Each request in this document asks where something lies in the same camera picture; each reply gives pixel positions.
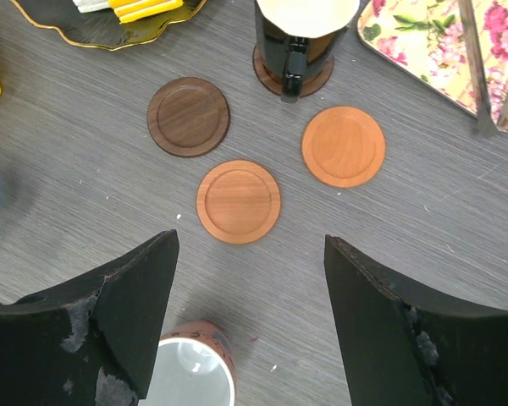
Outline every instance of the tabletop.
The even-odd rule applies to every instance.
[[[158,41],[117,52],[72,47],[0,0],[0,302],[176,228],[163,330],[205,318],[227,332],[236,404],[351,404],[324,234],[433,288],[508,310],[508,135],[476,135],[473,117],[366,49],[354,30],[325,87],[283,104],[254,74],[254,41],[252,0],[210,0]],[[152,95],[182,76],[215,84],[231,111],[223,144],[195,159],[168,155],[146,128]],[[319,183],[301,158],[306,124],[337,105],[371,114],[386,138],[382,170],[354,189]],[[273,231],[245,246],[211,237],[195,206],[205,174],[238,158],[274,175],[283,204]]]

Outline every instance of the black mug handle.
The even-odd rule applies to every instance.
[[[288,44],[288,55],[282,73],[282,91],[280,100],[295,103],[301,94],[303,79],[306,72],[308,39],[292,36]]]

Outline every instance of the gold rim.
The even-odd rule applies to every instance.
[[[127,48],[127,47],[132,47],[134,45],[143,45],[143,44],[148,44],[150,42],[153,42],[155,40],[157,40],[158,38],[160,38],[160,36],[163,34],[163,32],[168,28],[169,25],[171,24],[178,24],[178,23],[184,23],[185,21],[188,21],[190,19],[192,19],[203,7],[203,5],[205,4],[207,0],[202,0],[198,6],[196,8],[194,8],[194,11],[192,12],[192,14],[190,14],[188,16],[188,18],[186,19],[172,19],[170,21],[167,21],[163,26],[162,28],[160,29],[160,31],[153,37],[151,38],[150,40],[146,40],[146,41],[140,41],[140,42],[132,42],[130,44],[124,44],[124,45],[117,45],[116,47],[109,47],[107,45],[99,45],[99,44],[83,44],[83,43],[80,43],[80,42],[75,42],[75,41],[71,41],[63,32],[62,30],[60,30],[60,28],[58,28],[57,26],[55,25],[44,25],[44,24],[40,24],[36,21],[34,21],[26,12],[25,12],[25,9],[22,8],[20,6],[19,3],[17,3],[17,0],[11,0],[11,2],[19,9],[19,11],[21,12],[21,14],[23,14],[23,17],[25,17],[25,19],[31,23],[32,25],[34,25],[35,27],[37,28],[45,28],[47,30],[56,30],[58,31],[58,33],[60,34],[60,36],[62,36],[62,39],[65,40],[66,42],[68,42],[70,45],[73,45],[74,47],[81,47],[81,48],[100,48],[100,49],[107,49],[108,51],[118,51],[119,49],[123,49],[123,48]]]

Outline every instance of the light brown coaster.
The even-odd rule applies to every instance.
[[[331,107],[307,125],[301,144],[306,167],[320,181],[352,188],[382,167],[386,144],[377,122],[354,107]]]
[[[257,45],[254,47],[254,53],[252,54],[252,63],[254,64],[254,71],[256,72],[256,76],[260,82],[262,82],[262,85],[264,85],[275,95],[280,95],[280,93],[282,93],[282,81],[280,80],[280,77],[271,73],[265,67],[263,64],[262,54],[260,53]],[[333,66],[334,57],[331,56],[330,59],[324,64],[322,72],[320,72],[318,76],[303,82],[303,87],[301,88],[301,97],[310,96],[312,93],[322,89],[322,87],[329,80],[331,72],[333,72]]]
[[[257,163],[221,163],[202,180],[196,207],[203,227],[213,237],[230,244],[252,243],[277,222],[279,186]]]
[[[198,78],[164,85],[151,99],[146,121],[154,141],[176,156],[207,154],[229,128],[229,108],[222,92]]]

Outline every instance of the cup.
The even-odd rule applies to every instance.
[[[224,334],[193,321],[163,335],[151,385],[140,406],[234,406],[235,368]]]
[[[348,30],[359,0],[256,0],[257,46],[281,100],[294,103]]]

